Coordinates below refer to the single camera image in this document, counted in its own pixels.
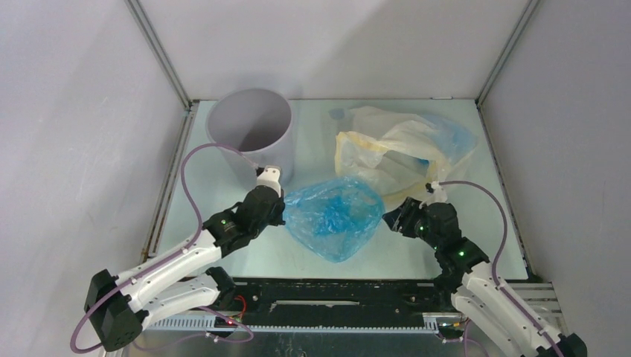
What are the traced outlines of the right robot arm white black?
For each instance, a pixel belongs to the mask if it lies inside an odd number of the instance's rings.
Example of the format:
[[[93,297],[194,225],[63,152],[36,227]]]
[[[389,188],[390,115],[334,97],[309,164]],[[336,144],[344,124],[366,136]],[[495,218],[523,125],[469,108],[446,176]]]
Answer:
[[[489,257],[462,234],[453,205],[408,197],[382,218],[391,231],[433,248],[441,267],[433,280],[436,307],[466,315],[506,356],[587,356],[579,336],[562,334],[493,276]]]

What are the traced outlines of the blue translucent trash bag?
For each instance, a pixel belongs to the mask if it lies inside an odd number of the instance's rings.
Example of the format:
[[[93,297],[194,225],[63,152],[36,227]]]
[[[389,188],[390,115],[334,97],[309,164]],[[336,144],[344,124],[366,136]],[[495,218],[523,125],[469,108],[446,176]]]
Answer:
[[[331,263],[348,260],[366,245],[385,213],[381,196],[352,176],[302,187],[284,202],[291,237]]]

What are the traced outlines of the grey plastic trash bin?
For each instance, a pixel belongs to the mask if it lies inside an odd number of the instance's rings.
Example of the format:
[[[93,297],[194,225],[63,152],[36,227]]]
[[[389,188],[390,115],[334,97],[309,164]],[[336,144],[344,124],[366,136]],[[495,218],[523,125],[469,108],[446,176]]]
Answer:
[[[226,95],[211,108],[205,121],[210,141],[236,149],[223,152],[228,165],[249,188],[255,174],[247,159],[262,167],[280,167],[283,186],[293,178],[294,115],[289,101],[270,89],[243,89]]]

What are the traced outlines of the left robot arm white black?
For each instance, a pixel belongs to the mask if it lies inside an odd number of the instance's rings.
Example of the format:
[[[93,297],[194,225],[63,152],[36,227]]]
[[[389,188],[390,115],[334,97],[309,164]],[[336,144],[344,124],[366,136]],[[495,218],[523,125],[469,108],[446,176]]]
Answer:
[[[84,308],[100,346],[114,351],[129,344],[148,317],[144,306],[150,298],[186,274],[247,246],[267,226],[282,225],[283,210],[283,190],[259,184],[243,202],[199,224],[192,237],[159,259],[118,276],[106,269],[95,274]]]

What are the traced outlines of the yellowish translucent trash bag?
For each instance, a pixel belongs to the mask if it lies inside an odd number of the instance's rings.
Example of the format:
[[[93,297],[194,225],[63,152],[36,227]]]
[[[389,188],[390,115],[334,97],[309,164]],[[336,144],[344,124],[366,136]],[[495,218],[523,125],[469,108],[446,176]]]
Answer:
[[[408,197],[433,201],[426,185],[462,179],[478,146],[468,128],[440,115],[362,106],[331,109],[328,117],[336,128],[336,175],[364,181],[388,209]]]

